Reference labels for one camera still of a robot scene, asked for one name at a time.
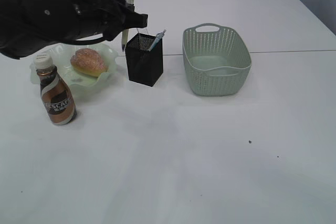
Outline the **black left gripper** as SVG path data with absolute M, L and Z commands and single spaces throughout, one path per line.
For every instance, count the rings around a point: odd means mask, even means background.
M 125 0 L 15 0 L 18 45 L 93 45 L 147 25 Z

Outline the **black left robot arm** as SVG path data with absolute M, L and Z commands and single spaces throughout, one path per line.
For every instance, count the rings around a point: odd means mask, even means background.
M 20 59 L 57 43 L 94 45 L 147 25 L 148 15 L 126 0 L 1 0 L 1 54 Z

